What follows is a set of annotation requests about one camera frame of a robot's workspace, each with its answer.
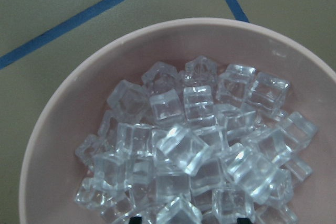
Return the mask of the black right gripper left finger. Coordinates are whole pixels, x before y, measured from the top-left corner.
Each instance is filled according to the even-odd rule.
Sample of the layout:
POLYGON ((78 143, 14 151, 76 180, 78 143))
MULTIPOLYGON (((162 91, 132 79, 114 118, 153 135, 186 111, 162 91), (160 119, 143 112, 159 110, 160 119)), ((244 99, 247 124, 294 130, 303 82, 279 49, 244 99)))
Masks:
POLYGON ((129 220, 129 224, 142 224, 142 217, 141 216, 131 217, 129 220))

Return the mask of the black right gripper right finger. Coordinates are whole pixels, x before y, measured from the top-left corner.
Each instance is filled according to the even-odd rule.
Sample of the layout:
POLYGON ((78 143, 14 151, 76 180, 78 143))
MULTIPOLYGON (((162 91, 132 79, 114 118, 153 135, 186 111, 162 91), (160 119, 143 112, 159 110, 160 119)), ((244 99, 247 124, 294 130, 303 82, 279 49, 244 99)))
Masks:
POLYGON ((251 224, 249 218, 237 218, 237 224, 251 224))

